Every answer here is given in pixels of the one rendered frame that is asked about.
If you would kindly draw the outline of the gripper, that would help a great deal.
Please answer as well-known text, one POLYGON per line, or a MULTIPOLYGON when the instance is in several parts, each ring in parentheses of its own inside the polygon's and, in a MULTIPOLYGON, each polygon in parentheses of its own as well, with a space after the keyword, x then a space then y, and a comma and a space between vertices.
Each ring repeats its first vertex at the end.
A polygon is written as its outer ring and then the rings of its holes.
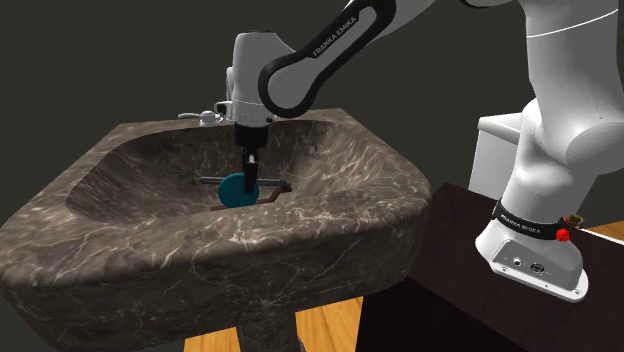
POLYGON ((243 154, 244 192, 246 194, 255 192, 258 175, 258 158, 255 153, 266 146, 268 132, 267 126, 248 127, 234 124, 235 143, 241 148, 243 154))

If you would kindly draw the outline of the teal round disc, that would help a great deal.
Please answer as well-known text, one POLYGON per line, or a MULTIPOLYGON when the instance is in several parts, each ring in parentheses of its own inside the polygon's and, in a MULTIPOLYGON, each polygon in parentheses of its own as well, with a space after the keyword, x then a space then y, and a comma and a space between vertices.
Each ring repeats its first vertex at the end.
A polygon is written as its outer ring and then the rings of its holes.
POLYGON ((259 188, 255 184, 252 191, 246 193, 244 174, 233 173, 219 183, 218 197, 221 203, 228 208, 250 206, 258 200, 259 188))

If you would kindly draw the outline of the grey thin rod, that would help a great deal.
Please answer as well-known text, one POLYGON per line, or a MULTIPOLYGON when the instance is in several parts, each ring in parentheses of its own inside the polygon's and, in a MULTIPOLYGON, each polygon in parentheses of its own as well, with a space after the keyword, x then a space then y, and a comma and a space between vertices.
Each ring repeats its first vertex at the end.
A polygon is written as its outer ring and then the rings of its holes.
MULTIPOLYGON (((202 184, 220 184, 227 178, 231 176, 235 176, 234 174, 229 175, 228 177, 216 177, 216 176, 202 176, 199 178, 199 182, 202 184)), ((258 186, 289 186, 290 183, 286 180, 281 179, 257 179, 256 183, 258 186)))

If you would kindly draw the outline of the silver faucet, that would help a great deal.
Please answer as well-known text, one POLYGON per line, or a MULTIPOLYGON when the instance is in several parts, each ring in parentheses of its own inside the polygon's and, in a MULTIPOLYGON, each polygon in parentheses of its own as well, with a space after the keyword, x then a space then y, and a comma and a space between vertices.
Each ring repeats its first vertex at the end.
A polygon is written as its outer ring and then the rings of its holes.
POLYGON ((232 102, 230 100, 216 102, 212 110, 201 113, 184 112, 177 115, 179 119, 198 119, 200 127, 215 127, 222 123, 232 122, 232 102))

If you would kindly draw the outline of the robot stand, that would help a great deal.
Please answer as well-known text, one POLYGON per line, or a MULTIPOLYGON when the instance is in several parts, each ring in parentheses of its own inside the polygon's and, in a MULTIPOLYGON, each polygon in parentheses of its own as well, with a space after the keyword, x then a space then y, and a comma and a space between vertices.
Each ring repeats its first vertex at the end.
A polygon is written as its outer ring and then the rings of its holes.
POLYGON ((589 289, 566 302, 479 255, 494 204, 452 184, 434 193, 413 270, 363 300, 355 352, 624 352, 624 245, 573 232, 589 289))

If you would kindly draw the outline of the white toilet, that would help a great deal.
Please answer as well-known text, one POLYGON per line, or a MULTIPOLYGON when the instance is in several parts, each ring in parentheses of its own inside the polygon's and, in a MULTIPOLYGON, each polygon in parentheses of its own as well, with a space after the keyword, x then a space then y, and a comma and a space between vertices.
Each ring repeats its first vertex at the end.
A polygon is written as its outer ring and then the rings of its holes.
POLYGON ((481 117, 468 189, 498 200, 510 179, 521 129, 521 114, 481 117))

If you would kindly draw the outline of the brown marble pedestal sink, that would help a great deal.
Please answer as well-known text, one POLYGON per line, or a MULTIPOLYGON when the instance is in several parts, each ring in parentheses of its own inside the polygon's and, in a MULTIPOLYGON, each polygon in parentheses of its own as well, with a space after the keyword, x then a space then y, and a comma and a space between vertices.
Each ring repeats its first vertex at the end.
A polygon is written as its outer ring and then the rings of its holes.
POLYGON ((135 352, 236 328, 243 352, 310 352, 298 311, 401 282, 428 180, 342 110, 279 120, 263 178, 292 191, 210 211, 241 168, 233 126, 117 126, 0 226, 0 297, 59 352, 135 352))

